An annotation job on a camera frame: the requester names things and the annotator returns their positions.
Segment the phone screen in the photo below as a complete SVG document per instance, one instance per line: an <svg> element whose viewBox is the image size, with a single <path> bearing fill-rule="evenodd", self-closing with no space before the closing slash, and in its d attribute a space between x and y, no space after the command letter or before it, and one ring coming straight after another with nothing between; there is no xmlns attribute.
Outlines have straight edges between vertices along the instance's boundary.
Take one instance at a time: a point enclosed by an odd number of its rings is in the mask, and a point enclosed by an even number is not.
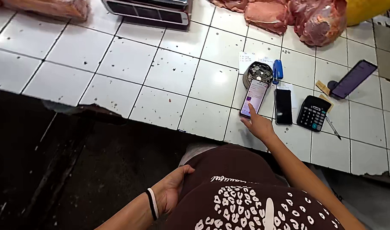
<svg viewBox="0 0 390 230"><path fill-rule="evenodd" d="M332 93L338 97L345 98L376 69L376 65L361 60L341 79L336 88L332 90Z"/></svg>
<svg viewBox="0 0 390 230"><path fill-rule="evenodd" d="M268 87L269 85L267 85L266 83L253 79L250 83L240 114L246 117L250 117L250 110L248 105L249 102L252 104L253 108L255 108L257 113L259 111L260 105L262 104L264 94L266 93Z"/></svg>
<svg viewBox="0 0 390 230"><path fill-rule="evenodd" d="M291 116L291 91L275 90L276 101L276 124L293 124Z"/></svg>

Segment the brown shirt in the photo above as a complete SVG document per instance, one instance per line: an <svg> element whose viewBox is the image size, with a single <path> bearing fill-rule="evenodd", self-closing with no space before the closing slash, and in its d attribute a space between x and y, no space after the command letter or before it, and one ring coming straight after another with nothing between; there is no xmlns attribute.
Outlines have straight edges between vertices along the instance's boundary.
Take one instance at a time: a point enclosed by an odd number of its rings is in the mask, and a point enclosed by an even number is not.
<svg viewBox="0 0 390 230"><path fill-rule="evenodd" d="M187 164L179 203L165 229L332 230L344 228L305 191L286 187L259 155L228 144Z"/></svg>

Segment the calculator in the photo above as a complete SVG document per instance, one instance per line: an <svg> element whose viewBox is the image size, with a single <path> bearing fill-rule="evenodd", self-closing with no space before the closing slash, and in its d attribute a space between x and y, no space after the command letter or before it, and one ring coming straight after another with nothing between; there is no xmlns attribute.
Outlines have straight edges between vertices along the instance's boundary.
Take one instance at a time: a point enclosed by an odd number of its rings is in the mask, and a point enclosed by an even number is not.
<svg viewBox="0 0 390 230"><path fill-rule="evenodd" d="M320 97L307 96L301 105L297 125L320 132L325 122L326 112L330 107L330 102Z"/></svg>

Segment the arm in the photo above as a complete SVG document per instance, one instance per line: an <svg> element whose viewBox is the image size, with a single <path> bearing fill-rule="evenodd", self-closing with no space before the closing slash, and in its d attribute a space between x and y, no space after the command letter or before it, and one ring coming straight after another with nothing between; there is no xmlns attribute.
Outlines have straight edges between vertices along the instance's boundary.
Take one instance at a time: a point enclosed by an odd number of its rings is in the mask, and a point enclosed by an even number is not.
<svg viewBox="0 0 390 230"><path fill-rule="evenodd" d="M159 216L172 212L177 206L183 177L194 171L190 165L181 166L151 187L157 201ZM142 193L96 230L144 230L152 224L153 220L148 196Z"/></svg>
<svg viewBox="0 0 390 230"><path fill-rule="evenodd" d="M345 229L364 230L364 226L348 209L334 196L321 180L306 167L274 133L272 122L256 114L252 104L249 104L251 122L241 118L241 121L259 138L272 153L280 165L291 186L306 191L320 201L340 221Z"/></svg>

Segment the dark floor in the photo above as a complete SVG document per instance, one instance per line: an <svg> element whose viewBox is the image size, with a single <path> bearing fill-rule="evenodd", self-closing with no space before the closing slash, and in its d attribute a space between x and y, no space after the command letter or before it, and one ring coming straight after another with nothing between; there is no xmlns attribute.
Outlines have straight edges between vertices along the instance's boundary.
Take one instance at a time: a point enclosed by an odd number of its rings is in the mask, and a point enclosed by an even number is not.
<svg viewBox="0 0 390 230"><path fill-rule="evenodd" d="M188 144L224 144L101 111L65 115L0 91L1 230L94 229L174 170Z"/></svg>

